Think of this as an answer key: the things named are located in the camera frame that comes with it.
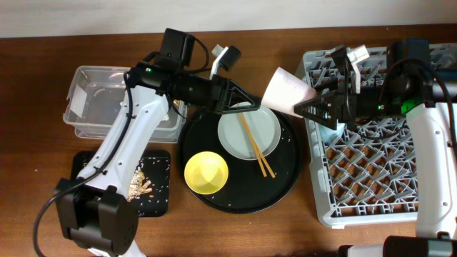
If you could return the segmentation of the food scraps pile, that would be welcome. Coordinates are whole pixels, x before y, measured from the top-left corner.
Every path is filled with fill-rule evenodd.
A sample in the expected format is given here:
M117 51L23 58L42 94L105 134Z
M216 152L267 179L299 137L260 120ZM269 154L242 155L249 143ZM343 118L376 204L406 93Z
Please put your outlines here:
M141 195L151 193L152 191L153 189L149 178L141 169L136 169L129 186L127 201L131 202L134 199L138 199Z

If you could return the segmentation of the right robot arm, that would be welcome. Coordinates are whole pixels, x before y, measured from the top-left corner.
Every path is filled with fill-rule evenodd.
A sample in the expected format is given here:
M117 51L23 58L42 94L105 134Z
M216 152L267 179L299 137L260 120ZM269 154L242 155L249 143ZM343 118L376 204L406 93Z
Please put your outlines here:
M428 40L404 39L387 48L387 74L380 87L362 89L357 62L365 46L332 54L344 80L319 86L329 92L293 105L295 114L330 129L339 122L361 126L404 117L418 161L420 209L416 236L389 236L382 246L351 246L347 256L456 255L456 95L431 65Z

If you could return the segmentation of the yellow bowl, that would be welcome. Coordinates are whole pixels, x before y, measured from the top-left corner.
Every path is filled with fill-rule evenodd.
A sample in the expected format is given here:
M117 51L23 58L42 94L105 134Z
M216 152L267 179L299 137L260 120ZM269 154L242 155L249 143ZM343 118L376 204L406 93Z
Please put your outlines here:
M184 168L186 185L197 194L210 195L220 191L228 181L229 168L217 153L202 151L193 155Z

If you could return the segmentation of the blue plastic cup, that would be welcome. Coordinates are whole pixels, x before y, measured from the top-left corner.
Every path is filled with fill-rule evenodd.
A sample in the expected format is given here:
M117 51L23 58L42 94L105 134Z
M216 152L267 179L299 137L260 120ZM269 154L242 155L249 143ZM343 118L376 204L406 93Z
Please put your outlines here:
M337 123L336 129L331 129L321 124L318 125L321 140L324 143L332 143L335 139L342 137L344 130L346 129L346 124Z

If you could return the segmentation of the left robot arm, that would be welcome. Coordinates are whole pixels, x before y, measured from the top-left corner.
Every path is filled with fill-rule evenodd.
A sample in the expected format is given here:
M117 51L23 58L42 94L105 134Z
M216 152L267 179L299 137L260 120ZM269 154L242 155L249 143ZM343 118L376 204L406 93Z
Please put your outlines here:
M61 179L48 200L55 205L64 238L97 256L140 256L135 242L139 224L129 203L134 170L152 133L175 100L200 106L215 114L234 114L231 98L238 94L242 111L255 111L258 97L231 79L219 76L241 57L235 46L207 51L215 56L202 70L190 69L194 45L199 40L186 32L167 29L161 48L124 73L125 97L104 141L74 180Z

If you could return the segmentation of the pink plastic cup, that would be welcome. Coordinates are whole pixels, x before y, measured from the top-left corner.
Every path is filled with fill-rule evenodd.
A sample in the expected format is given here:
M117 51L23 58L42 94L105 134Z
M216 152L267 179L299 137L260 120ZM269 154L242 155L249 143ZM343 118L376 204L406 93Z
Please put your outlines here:
M294 106L316 97L314 88L278 67L268 83L261 105L274 111L302 118L294 112Z

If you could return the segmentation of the clear plastic bin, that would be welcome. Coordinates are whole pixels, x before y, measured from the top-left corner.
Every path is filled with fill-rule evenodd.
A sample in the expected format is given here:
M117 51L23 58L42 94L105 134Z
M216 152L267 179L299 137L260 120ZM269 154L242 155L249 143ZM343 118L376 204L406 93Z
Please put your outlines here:
M113 125L125 97L123 73L128 67L80 66L72 79L63 120L79 138L103 139ZM151 143L176 143L185 124L187 105L175 101L150 138Z

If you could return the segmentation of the grey dishwasher rack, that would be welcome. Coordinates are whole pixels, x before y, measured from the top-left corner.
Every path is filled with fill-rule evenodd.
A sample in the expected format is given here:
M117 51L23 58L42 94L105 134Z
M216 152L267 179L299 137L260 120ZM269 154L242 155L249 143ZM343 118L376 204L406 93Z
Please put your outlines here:
M413 139L404 119L372 121L324 143L305 121L319 221L334 229L415 221L418 180Z

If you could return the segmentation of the wooden chopstick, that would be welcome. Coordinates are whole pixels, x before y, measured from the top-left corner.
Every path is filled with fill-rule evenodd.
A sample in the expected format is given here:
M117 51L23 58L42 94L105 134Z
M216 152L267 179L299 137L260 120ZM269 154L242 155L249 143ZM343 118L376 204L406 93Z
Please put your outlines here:
M258 152L259 152L259 155L261 157L261 160L263 162L263 166L265 167L265 170L266 170L266 173L267 175L269 174L269 176L271 178L275 178L276 177L276 174L273 172L272 168L269 166L268 164L268 161L266 160L266 158L264 157L264 155L262 154L262 152L260 151L260 148L258 147Z
M258 161L258 164L259 164L259 167L260 167L261 172L263 174L263 177L267 177L267 173L266 173L265 167L263 166L263 162L262 162L261 157L260 157L259 152L258 152L258 147L256 145L255 140L253 139L253 136L251 135L250 128L248 127L248 124L246 123L246 120L245 120L243 114L239 113L238 114L238 118L239 118L244 130L247 133L249 141L251 142L251 146L252 146L253 152L254 152L254 154L256 156L256 159Z

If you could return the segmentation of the black rectangular tray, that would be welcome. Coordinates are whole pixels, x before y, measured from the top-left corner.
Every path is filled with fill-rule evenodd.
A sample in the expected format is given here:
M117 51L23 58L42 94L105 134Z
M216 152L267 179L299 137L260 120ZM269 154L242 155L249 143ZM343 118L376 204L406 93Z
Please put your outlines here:
M171 157L165 150L144 151L136 169L151 181L153 191L130 202L139 217L159 217L168 211Z

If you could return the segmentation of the round black tray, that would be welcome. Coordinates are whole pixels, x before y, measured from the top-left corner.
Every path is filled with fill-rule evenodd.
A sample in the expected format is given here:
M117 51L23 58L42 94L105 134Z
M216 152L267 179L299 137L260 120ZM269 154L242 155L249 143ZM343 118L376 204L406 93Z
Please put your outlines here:
M274 111L281 126L281 140L266 160L276 174L264 178L257 161L238 159L221 145L216 134L220 115L204 109L194 111L179 136L177 166L181 176L188 160L202 151L219 154L228 164L224 187L210 195L194 193L207 206L227 213L262 211L280 201L295 185L303 165L303 140L285 114Z

